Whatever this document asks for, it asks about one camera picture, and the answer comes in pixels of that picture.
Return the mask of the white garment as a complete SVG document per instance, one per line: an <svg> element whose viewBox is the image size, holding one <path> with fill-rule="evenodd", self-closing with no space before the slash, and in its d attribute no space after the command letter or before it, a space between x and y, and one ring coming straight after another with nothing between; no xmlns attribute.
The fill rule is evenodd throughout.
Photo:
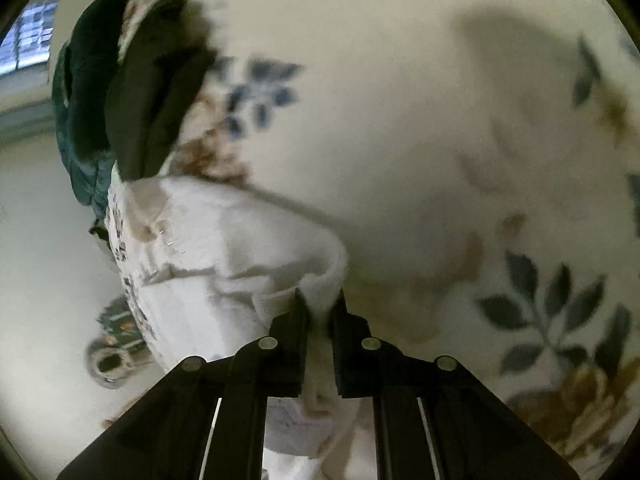
<svg viewBox="0 0 640 480"><path fill-rule="evenodd" d="M328 229L255 194L190 177L114 180L106 225L152 356L219 359L265 336L302 294L311 316L302 394L268 405L273 479L372 479L366 408L336 391L326 321L347 257Z"/></svg>

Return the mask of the green shelf with clutter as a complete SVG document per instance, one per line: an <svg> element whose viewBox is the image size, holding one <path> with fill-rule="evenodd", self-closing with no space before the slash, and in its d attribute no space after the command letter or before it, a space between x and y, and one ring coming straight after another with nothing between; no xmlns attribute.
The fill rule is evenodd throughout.
<svg viewBox="0 0 640 480"><path fill-rule="evenodd" d="M148 346L124 296L111 301L96 322L100 333L85 350L86 370L98 386L120 388L149 364Z"/></svg>

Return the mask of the floral bed sheet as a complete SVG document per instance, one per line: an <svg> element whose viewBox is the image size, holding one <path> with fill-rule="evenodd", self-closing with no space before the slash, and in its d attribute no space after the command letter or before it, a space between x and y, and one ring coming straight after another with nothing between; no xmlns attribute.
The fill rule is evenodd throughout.
<svg viewBox="0 0 640 480"><path fill-rule="evenodd" d="M155 177L331 231L375 334L602 477L639 419L639 65L605 2L193 1L220 67Z"/></svg>

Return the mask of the dark green quilt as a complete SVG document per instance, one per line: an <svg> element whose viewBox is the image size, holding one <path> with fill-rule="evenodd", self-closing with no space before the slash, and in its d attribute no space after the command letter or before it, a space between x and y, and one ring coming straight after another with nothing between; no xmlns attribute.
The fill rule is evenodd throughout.
<svg viewBox="0 0 640 480"><path fill-rule="evenodd" d="M112 172L124 181L154 177L216 54L191 38L186 0L157 0L124 55L119 34L129 0L94 0L63 44L52 80L56 142L70 186L104 223Z"/></svg>

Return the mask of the window with bars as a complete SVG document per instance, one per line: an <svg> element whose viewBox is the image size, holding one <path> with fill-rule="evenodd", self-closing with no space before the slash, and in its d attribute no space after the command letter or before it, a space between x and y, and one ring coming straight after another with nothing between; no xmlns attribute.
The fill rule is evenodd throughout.
<svg viewBox="0 0 640 480"><path fill-rule="evenodd" d="M47 63L58 0L29 0L4 37L0 75Z"/></svg>

